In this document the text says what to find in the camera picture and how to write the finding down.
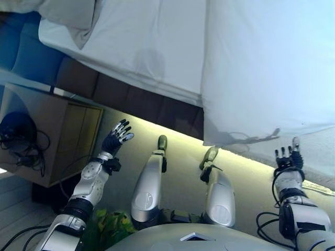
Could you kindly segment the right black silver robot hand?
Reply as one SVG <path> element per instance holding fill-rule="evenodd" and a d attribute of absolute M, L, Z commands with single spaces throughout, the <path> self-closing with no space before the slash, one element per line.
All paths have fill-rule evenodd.
<path fill-rule="evenodd" d="M 276 171 L 284 171 L 288 168 L 301 170 L 304 165 L 303 157 L 300 153 L 299 137 L 292 139 L 291 145 L 287 148 L 281 147 L 281 150 L 275 150 L 275 160 L 277 163 Z"/>

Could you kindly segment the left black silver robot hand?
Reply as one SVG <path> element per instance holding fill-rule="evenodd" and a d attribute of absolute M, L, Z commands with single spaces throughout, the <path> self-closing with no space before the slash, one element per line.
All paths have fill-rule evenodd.
<path fill-rule="evenodd" d="M 102 142 L 102 152 L 115 156 L 120 147 L 134 137 L 134 133 L 130 132 L 131 126 L 129 124 L 128 120 L 122 119 L 110 130 Z"/>

